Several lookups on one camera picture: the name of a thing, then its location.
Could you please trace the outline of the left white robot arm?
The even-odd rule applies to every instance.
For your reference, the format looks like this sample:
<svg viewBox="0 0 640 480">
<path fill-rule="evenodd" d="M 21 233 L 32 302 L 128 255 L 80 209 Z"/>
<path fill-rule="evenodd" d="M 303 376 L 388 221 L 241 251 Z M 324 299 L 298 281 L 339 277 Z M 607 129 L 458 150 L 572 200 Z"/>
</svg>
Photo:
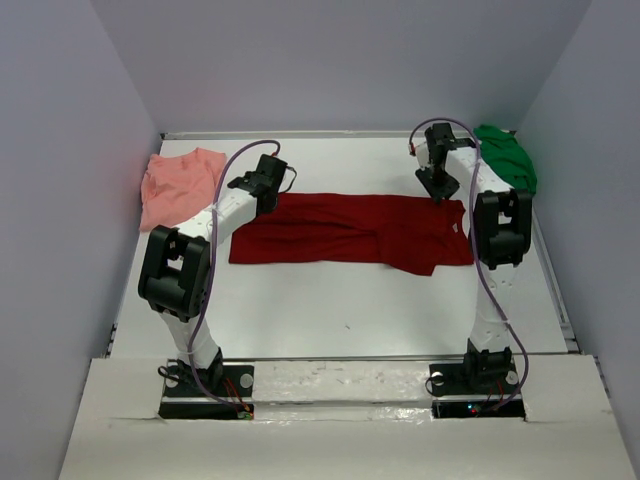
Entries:
<svg viewBox="0 0 640 480">
<path fill-rule="evenodd" d="M 272 213 L 291 167 L 263 154 L 252 171 L 214 192 L 213 202 L 175 227 L 157 226 L 148 236 L 138 295 L 167 326 L 176 348 L 175 374 L 208 397 L 223 378 L 223 354 L 206 323 L 215 275 L 217 248 L 241 227 Z"/>
</svg>

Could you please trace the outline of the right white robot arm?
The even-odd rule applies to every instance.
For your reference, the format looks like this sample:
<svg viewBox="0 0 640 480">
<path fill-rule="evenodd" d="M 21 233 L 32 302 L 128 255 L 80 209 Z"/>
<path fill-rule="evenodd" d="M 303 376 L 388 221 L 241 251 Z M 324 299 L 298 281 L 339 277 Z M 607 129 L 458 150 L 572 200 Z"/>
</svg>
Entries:
<svg viewBox="0 0 640 480">
<path fill-rule="evenodd" d="M 458 121 L 421 122 L 422 143 L 411 141 L 416 177 L 441 204 L 459 189 L 468 193 L 469 242 L 477 271 L 475 320 L 458 363 L 431 366 L 427 391 L 435 397 L 501 395 L 515 397 L 521 385 L 512 349 L 521 341 L 506 307 L 517 269 L 531 247 L 532 196 L 504 181 L 483 159 L 473 132 L 458 138 Z"/>
</svg>

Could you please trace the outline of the red t shirt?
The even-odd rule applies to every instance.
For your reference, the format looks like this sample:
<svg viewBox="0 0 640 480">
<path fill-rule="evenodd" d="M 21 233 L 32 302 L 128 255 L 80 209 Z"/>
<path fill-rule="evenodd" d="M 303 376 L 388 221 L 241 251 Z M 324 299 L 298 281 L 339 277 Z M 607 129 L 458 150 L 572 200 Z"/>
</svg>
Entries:
<svg viewBox="0 0 640 480">
<path fill-rule="evenodd" d="M 458 200 L 286 193 L 274 212 L 233 234 L 229 262 L 381 264 L 430 276 L 439 266 L 473 263 L 464 214 Z"/>
</svg>

